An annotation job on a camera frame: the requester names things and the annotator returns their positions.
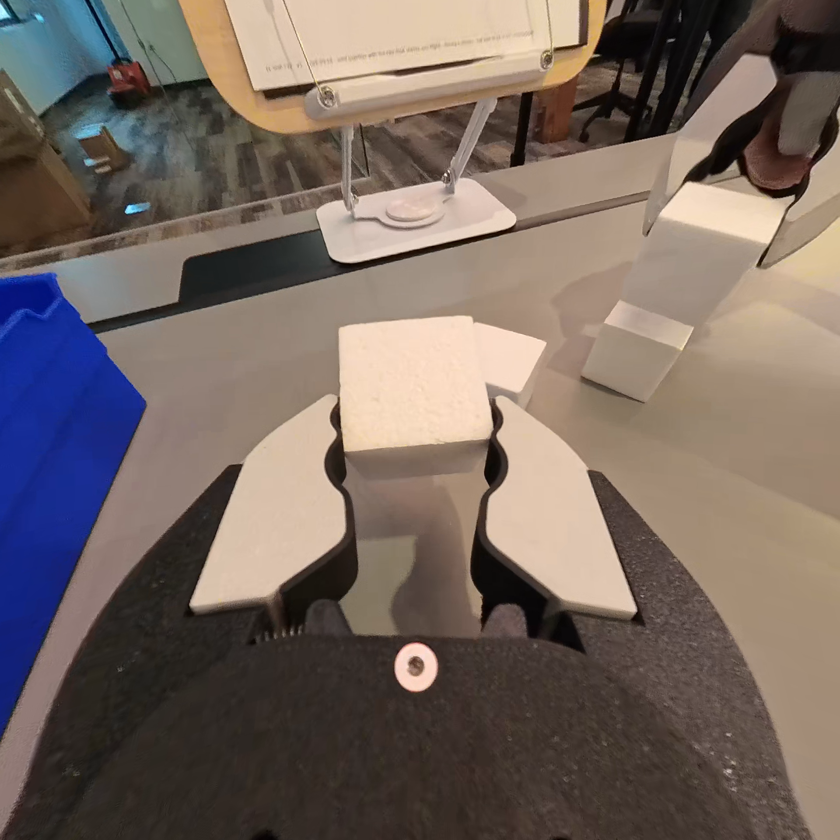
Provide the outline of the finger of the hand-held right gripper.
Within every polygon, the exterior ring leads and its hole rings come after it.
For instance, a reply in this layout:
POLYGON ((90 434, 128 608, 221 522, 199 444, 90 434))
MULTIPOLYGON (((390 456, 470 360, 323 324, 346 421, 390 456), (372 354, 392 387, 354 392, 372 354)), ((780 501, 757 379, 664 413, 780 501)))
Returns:
POLYGON ((815 167, 808 186, 785 211, 781 224, 757 267, 771 268, 812 242, 839 216, 839 170, 815 167))
POLYGON ((725 130, 757 108, 771 94, 775 83, 776 73, 768 56, 742 56, 684 120, 648 197, 644 235, 689 180, 690 173, 712 154, 725 130))

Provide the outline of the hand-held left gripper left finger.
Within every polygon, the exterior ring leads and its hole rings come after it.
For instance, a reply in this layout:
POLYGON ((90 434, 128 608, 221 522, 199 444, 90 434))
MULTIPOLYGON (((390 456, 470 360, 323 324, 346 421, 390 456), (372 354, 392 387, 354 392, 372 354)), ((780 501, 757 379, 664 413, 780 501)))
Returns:
POLYGON ((319 601, 341 601, 359 571, 340 428, 328 394, 245 457, 189 609, 263 610, 275 629, 302 628, 319 601))

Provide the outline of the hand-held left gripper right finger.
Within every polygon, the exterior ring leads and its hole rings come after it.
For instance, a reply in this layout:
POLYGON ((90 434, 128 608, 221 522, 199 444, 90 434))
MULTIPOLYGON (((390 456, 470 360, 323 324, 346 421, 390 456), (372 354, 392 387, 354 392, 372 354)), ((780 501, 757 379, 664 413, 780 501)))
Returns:
POLYGON ((584 461, 505 396, 493 429, 471 547, 480 626, 513 613, 520 634, 552 636, 571 615, 631 622, 639 607, 584 461))

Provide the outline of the white foam cube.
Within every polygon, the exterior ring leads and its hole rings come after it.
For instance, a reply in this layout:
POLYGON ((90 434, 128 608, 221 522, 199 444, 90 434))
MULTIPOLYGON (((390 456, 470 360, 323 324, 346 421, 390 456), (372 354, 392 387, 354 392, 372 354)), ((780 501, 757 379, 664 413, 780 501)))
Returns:
POLYGON ((618 301, 595 338, 581 376, 646 403, 692 333, 690 325, 618 301))
POLYGON ((474 322, 474 332, 489 398, 505 396, 526 409, 547 343, 481 322, 474 322))
POLYGON ((370 480, 465 474, 494 429, 471 317, 342 326, 339 411, 347 462, 370 480))
POLYGON ((648 230, 621 301, 699 327, 758 266, 788 206, 717 184, 682 185, 648 230))

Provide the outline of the wooden table leg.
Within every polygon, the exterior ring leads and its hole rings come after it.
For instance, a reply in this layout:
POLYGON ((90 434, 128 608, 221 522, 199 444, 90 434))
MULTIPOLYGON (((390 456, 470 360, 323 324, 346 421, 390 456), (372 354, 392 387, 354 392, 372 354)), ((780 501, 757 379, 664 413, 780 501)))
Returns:
POLYGON ((533 127, 536 142, 553 144, 569 138, 579 78, 577 75, 558 87, 545 88, 536 94, 533 127))

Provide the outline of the black table leg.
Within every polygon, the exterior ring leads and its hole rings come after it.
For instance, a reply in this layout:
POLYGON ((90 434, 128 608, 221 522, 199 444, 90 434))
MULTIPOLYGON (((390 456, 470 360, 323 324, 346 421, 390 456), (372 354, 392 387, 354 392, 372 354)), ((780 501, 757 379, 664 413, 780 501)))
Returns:
POLYGON ((520 96, 516 136, 509 161, 510 168, 522 166, 526 161, 532 99, 532 91, 523 92, 520 96))

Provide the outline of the blue plastic bin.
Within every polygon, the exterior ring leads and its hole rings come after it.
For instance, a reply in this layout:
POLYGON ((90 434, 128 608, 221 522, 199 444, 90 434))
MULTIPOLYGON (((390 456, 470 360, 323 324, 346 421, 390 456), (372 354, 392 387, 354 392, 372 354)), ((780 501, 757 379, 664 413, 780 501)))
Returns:
POLYGON ((2 278, 2 734, 145 408, 55 274, 2 278))

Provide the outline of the wooden board document stand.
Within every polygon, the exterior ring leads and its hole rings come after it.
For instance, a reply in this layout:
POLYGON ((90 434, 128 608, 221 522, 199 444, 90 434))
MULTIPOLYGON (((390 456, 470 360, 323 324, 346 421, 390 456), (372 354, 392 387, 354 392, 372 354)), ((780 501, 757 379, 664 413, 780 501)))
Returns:
POLYGON ((266 91, 252 87, 226 2, 179 5, 207 76, 239 116, 275 134, 339 132, 341 198, 321 206, 317 219, 329 257, 351 266, 513 228, 515 213, 485 187, 464 177, 464 172, 501 98, 558 87, 577 76, 593 56, 605 23, 606 2, 582 2, 587 13, 585 43, 576 47, 550 45, 529 54, 266 91), (355 129, 469 104, 473 109, 467 126, 437 180, 356 194, 355 129))

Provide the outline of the printed paper sheet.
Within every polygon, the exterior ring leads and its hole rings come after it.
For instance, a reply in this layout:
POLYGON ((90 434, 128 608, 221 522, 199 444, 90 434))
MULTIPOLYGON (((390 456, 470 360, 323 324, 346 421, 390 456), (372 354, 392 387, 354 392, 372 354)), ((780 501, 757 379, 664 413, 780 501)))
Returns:
POLYGON ((257 91, 581 46, 578 1, 226 1, 257 91))

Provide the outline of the small cardboard box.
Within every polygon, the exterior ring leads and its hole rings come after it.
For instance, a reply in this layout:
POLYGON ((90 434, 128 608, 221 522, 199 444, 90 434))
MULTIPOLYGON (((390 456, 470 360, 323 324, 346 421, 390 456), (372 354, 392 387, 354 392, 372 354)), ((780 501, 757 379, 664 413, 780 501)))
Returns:
POLYGON ((79 128, 75 138, 85 156, 85 166, 98 175, 112 174, 126 169, 131 163, 124 150, 104 124, 92 123, 79 128))

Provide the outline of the large cardboard box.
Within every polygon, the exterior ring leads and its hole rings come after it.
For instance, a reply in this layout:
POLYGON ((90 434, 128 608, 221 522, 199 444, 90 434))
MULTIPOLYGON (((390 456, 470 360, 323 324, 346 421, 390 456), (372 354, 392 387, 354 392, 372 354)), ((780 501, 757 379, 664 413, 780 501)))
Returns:
POLYGON ((83 187, 54 148, 38 114, 2 70, 2 249, 88 228, 92 220, 83 187))

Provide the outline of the red floor machine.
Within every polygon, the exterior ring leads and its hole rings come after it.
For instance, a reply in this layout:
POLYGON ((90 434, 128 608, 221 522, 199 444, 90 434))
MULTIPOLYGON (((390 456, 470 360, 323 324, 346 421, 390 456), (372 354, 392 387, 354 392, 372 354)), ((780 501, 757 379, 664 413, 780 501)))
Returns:
POLYGON ((151 82, 141 64, 129 58, 117 58, 108 66, 108 97, 120 110, 137 108, 152 95, 151 82))

